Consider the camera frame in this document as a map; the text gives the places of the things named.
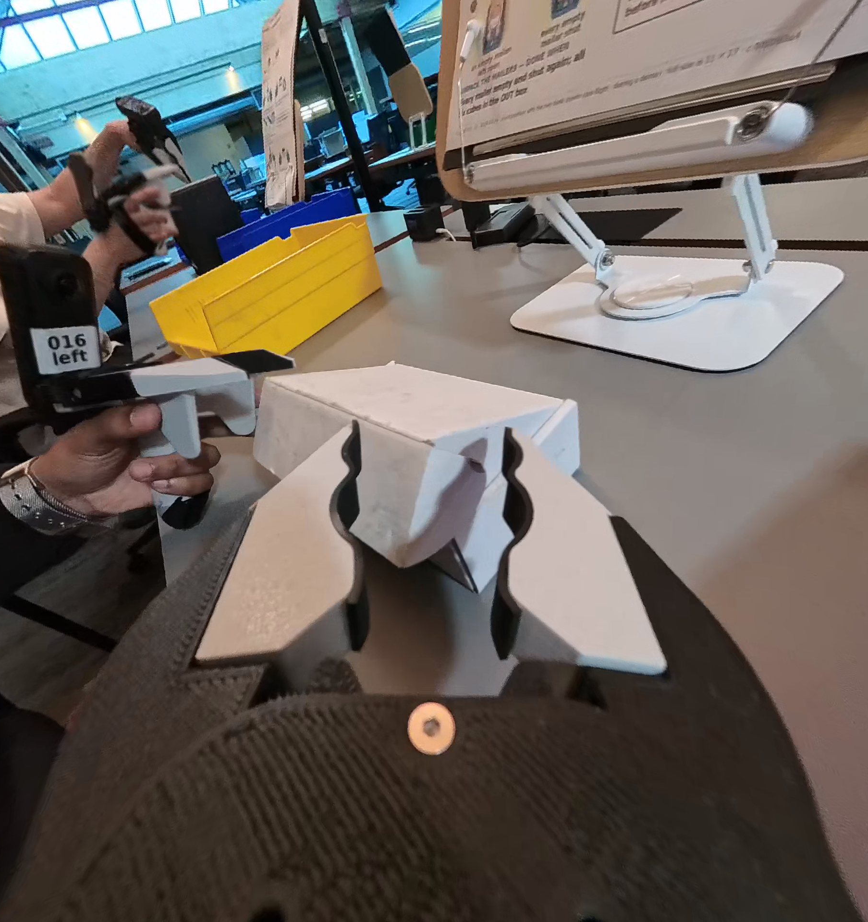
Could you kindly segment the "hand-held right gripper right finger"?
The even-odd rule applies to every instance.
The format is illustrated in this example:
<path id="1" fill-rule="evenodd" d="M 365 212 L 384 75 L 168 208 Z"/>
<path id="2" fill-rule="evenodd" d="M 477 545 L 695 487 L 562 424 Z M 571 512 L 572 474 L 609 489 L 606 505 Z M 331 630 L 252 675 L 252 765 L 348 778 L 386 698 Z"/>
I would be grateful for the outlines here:
<path id="1" fill-rule="evenodd" d="M 502 551 L 490 612 L 501 660 L 667 671 L 612 517 L 532 439 L 504 432 Z"/>

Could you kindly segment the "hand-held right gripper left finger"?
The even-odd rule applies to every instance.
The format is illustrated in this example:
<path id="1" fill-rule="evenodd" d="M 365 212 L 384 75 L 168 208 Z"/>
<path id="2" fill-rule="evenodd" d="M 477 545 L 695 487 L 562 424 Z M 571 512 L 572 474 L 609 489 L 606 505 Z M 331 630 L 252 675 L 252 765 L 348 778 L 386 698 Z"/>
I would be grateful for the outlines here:
<path id="1" fill-rule="evenodd" d="M 359 424 L 340 429 L 260 498 L 196 662 L 317 667 L 360 651 L 369 605 L 358 517 Z"/>

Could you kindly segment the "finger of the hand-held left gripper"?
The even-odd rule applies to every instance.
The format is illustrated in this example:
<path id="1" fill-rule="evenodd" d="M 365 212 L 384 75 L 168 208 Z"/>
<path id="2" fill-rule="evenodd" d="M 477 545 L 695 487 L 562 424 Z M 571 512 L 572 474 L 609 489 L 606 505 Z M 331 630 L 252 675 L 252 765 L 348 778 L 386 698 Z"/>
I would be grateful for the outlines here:
<path id="1" fill-rule="evenodd" d="M 199 437 L 199 410 L 214 414 L 234 435 L 255 432 L 257 400 L 254 378 L 296 366 L 292 357 L 269 351 L 226 353 L 129 371 L 141 398 L 161 412 L 163 437 Z"/>

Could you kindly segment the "white cardboard mailer box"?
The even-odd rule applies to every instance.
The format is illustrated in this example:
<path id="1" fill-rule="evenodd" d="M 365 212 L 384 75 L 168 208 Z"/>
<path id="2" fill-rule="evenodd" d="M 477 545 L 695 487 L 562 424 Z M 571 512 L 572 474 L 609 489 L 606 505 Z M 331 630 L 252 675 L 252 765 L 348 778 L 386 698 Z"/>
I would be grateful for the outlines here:
<path id="1" fill-rule="evenodd" d="M 528 436 L 564 474 L 579 467 L 578 405 L 402 364 L 264 381 L 254 457 L 283 478 L 358 423 L 353 534 L 390 563 L 435 563 L 473 592 L 510 541 L 504 433 Z"/>

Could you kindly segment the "grey desk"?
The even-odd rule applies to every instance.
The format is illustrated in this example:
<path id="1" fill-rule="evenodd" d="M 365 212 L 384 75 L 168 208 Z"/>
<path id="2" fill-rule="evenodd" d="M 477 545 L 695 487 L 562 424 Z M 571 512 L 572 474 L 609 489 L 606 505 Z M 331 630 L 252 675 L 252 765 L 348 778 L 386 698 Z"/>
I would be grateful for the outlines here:
<path id="1" fill-rule="evenodd" d="M 293 354 L 394 361 L 579 406 L 587 485 L 731 634 L 782 712 L 868 920 L 868 178 L 769 185 L 787 259 L 845 274 L 755 368 L 708 375 L 513 330 L 562 245 L 413 243 L 372 215 L 383 289 Z"/>

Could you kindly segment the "black desk box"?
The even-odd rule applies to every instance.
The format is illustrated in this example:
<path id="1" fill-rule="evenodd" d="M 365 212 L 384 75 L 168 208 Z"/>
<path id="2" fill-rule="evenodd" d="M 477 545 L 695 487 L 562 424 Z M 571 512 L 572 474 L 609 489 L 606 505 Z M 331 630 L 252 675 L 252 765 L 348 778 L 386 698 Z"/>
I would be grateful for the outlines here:
<path id="1" fill-rule="evenodd" d="M 463 203 L 463 221 L 474 250 L 517 243 L 531 225 L 538 226 L 536 211 L 528 201 L 499 205 L 493 210 L 486 202 Z"/>

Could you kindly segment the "person's left hand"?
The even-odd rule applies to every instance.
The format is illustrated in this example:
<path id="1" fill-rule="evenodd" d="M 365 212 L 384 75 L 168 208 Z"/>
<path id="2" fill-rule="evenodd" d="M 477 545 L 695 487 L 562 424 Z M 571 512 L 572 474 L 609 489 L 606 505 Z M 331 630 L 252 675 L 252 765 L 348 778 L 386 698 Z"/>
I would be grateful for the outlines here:
<path id="1" fill-rule="evenodd" d="M 53 498 L 88 516 L 112 516 L 150 506 L 155 493 L 193 497 L 208 491 L 219 450 L 207 443 L 197 457 L 145 458 L 140 441 L 160 430 L 151 402 L 105 409 L 65 433 L 31 464 L 33 477 Z"/>

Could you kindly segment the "yellow plastic bin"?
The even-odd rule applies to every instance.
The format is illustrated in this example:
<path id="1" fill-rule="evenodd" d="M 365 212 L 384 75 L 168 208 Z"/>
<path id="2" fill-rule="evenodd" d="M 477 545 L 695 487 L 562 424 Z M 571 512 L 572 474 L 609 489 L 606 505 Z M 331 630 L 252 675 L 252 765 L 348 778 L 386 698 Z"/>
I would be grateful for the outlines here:
<path id="1" fill-rule="evenodd" d="M 291 230 L 151 301 L 188 359 L 288 354 L 382 287 L 367 215 Z"/>

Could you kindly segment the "black monitor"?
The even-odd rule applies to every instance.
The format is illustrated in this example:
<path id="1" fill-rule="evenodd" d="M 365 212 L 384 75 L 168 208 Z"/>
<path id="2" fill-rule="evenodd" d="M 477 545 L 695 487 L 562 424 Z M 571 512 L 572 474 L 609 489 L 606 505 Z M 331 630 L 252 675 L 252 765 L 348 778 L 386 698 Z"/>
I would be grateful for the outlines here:
<path id="1" fill-rule="evenodd" d="M 201 276 L 224 262 L 218 239 L 243 228 L 241 208 L 216 174 L 185 183 L 171 193 L 176 243 Z"/>

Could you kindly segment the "blue plastic bin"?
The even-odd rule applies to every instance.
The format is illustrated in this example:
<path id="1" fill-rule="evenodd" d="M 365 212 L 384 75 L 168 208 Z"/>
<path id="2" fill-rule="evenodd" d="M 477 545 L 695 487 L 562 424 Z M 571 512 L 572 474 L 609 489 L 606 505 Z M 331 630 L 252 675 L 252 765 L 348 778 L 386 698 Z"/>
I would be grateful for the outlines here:
<path id="1" fill-rule="evenodd" d="M 219 254 L 227 263 L 271 239 L 289 238 L 294 228 L 360 213 L 353 192 L 343 188 L 315 194 L 309 201 L 296 202 L 273 213 L 254 211 L 253 218 L 244 219 L 241 228 L 217 238 Z"/>

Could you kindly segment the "silver wristwatch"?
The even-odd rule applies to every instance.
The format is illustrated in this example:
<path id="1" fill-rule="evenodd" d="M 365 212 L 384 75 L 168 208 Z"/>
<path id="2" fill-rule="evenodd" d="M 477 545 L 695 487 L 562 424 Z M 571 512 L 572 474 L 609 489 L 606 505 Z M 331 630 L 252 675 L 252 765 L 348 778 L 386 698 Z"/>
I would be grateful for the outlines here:
<path id="1" fill-rule="evenodd" d="M 0 502 L 18 522 L 44 536 L 68 536 L 116 526 L 115 516 L 78 512 L 48 493 L 31 472 L 33 460 L 0 476 Z"/>

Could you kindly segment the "black power adapter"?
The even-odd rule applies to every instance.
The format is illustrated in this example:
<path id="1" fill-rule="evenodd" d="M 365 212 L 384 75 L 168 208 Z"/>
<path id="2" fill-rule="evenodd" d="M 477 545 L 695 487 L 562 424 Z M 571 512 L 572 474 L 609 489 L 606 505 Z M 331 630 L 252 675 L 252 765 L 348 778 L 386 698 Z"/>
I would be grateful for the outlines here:
<path id="1" fill-rule="evenodd" d="M 453 233 L 445 226 L 443 209 L 439 205 L 405 209 L 403 219 L 408 236 L 414 243 L 428 243 L 440 239 L 456 241 Z"/>

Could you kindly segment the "tan hanging poster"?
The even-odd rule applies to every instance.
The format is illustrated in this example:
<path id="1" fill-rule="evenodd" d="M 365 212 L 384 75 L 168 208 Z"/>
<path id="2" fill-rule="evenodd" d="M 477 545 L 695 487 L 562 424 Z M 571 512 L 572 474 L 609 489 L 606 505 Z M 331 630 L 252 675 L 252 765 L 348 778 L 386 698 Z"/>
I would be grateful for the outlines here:
<path id="1" fill-rule="evenodd" d="M 299 1 L 282 1 L 261 33 L 262 137 L 265 206 L 270 212 L 304 196 L 305 132 L 294 97 L 294 64 L 301 29 Z"/>

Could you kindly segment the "black pole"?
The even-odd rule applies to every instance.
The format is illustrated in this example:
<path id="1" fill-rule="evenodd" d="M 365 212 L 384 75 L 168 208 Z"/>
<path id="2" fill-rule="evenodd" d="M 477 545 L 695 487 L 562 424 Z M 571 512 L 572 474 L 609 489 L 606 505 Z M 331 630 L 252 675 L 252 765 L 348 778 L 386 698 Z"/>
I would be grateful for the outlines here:
<path id="1" fill-rule="evenodd" d="M 315 1 L 301 1 L 300 11 L 313 42 L 320 69 L 328 84 L 333 107 L 338 116 L 350 157 L 351 167 L 359 180 L 360 188 L 363 190 L 370 212 L 382 212 L 384 202 L 370 173 L 362 142 L 356 132 L 349 102 L 344 92 L 330 40 L 318 13 L 317 4 Z"/>

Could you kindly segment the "background document stand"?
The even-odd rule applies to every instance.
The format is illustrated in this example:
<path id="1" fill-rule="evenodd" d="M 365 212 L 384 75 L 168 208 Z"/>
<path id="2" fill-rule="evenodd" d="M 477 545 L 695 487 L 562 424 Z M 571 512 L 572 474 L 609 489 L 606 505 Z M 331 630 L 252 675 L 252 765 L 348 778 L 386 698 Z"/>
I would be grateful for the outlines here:
<path id="1" fill-rule="evenodd" d="M 408 128 L 411 150 L 428 146 L 428 118 L 433 102 L 417 65 L 409 61 L 388 77 L 391 97 Z"/>

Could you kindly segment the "printed instruction sheet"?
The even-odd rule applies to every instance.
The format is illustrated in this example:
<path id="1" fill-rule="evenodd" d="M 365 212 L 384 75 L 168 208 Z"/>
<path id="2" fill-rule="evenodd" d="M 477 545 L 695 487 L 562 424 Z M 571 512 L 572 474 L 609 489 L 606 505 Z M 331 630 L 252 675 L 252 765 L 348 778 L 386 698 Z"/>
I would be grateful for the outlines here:
<path id="1" fill-rule="evenodd" d="M 463 2 L 449 140 L 477 145 L 811 63 L 853 2 Z"/>

